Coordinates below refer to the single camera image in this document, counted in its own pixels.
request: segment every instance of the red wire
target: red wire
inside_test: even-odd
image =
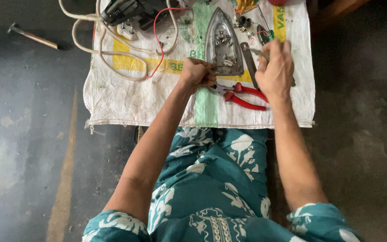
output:
[[[270,36],[270,34],[269,34],[268,32],[266,32],[265,30],[261,30],[261,31],[259,31],[259,32],[253,33],[253,34],[257,34],[257,33],[261,33],[261,32],[265,32],[266,35]]]
[[[162,46],[161,46],[161,43],[159,43],[159,40],[158,40],[158,36],[156,35],[156,29],[155,29],[155,26],[156,26],[156,20],[158,19],[158,16],[159,14],[161,14],[163,11],[165,10],[184,10],[184,11],[191,11],[192,9],[182,9],[182,8],[166,8],[166,9],[162,9],[155,17],[155,22],[153,22],[153,31],[155,32],[155,37],[156,37],[156,41],[158,41],[158,45],[159,45],[159,48],[161,49],[161,53],[162,53],[162,57],[161,57],[161,61],[159,62],[158,66],[155,68],[155,70],[153,71],[152,75],[150,76],[146,76],[147,78],[152,78],[153,75],[155,74],[156,70],[159,68],[159,66],[161,65],[162,61],[164,60],[164,50],[162,49]]]

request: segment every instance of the dark floor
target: dark floor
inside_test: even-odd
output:
[[[94,10],[92,0],[70,2],[70,11]],[[368,241],[387,241],[387,5],[381,3],[372,1],[312,42],[316,125],[303,130],[330,201]],[[66,50],[7,35],[14,21]],[[52,208],[67,199],[57,193],[61,180],[63,189],[72,187],[71,208],[57,222],[66,223],[64,241],[79,241],[134,147],[133,127],[96,126],[94,135],[84,129],[90,55],[73,47],[73,21],[56,1],[0,1],[0,241],[54,238]],[[84,24],[78,33],[86,46],[91,30]],[[281,194],[273,200],[274,219],[283,223]]]

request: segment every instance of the pliers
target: pliers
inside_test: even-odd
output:
[[[225,98],[225,102],[232,101],[232,102],[240,105],[241,107],[252,109],[252,110],[265,111],[267,109],[267,107],[265,107],[265,106],[253,105],[251,103],[248,103],[248,102],[242,100],[238,96],[235,96],[235,93],[248,93],[248,94],[252,94],[252,95],[255,95],[255,96],[261,98],[265,102],[268,102],[268,99],[266,98],[266,96],[264,94],[262,94],[261,91],[256,90],[254,88],[242,86],[240,82],[237,82],[232,87],[223,86],[223,85],[219,85],[216,83],[215,85],[211,86],[210,89],[212,89],[213,91],[222,95]]]

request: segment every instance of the red object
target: red object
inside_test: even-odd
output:
[[[288,0],[268,0],[274,6],[283,6]]]
[[[155,74],[156,70],[159,68],[159,66],[161,65],[162,61],[164,60],[164,50],[162,49],[161,43],[159,43],[158,36],[156,35],[155,26],[156,26],[156,20],[158,19],[159,14],[161,14],[165,10],[170,10],[170,9],[171,10],[184,10],[184,11],[192,10],[192,9],[182,9],[182,8],[166,8],[166,9],[162,9],[161,11],[159,11],[158,14],[156,14],[155,21],[153,22],[153,31],[155,32],[156,41],[158,41],[159,48],[161,49],[162,57],[161,57],[161,61],[159,62],[158,66],[153,71],[152,75],[146,76],[147,78],[152,78],[153,77],[153,75]]]
[[[266,35],[270,36],[270,34],[268,32],[266,32],[266,31],[264,31],[264,30],[261,30],[259,32],[254,33],[254,34],[261,33],[261,32],[264,32]]]
[[[265,102],[268,102],[267,97],[261,91],[256,90],[255,88],[242,86],[240,82],[237,82],[237,84],[235,84],[232,87],[234,88],[235,93],[252,94],[252,95],[255,95],[255,96],[259,97],[260,99],[264,100]]]
[[[255,95],[255,96],[261,98],[265,102],[268,102],[268,100],[264,96],[264,94],[262,94],[261,91],[258,91],[258,90],[254,89],[254,88],[242,86],[241,83],[239,83],[239,82],[237,82],[237,84],[235,84],[233,86],[233,88],[234,88],[233,91],[235,93],[248,93],[248,94],[252,94],[252,95]],[[232,102],[240,105],[241,107],[244,107],[244,108],[247,108],[247,109],[252,109],[252,110],[265,111],[267,109],[267,107],[265,107],[265,106],[259,106],[259,105],[254,105],[254,104],[248,103],[248,102],[242,100],[241,98],[239,98],[238,96],[235,96],[235,93],[232,93],[232,92],[229,92],[229,91],[225,92],[225,94],[223,95],[223,97],[225,98],[225,101],[232,101]]]

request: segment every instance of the teal floral dress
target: teal floral dress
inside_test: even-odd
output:
[[[268,219],[266,139],[266,130],[179,127],[152,194],[148,226],[107,210],[89,221],[83,241],[359,241],[331,204],[290,213],[290,230]]]

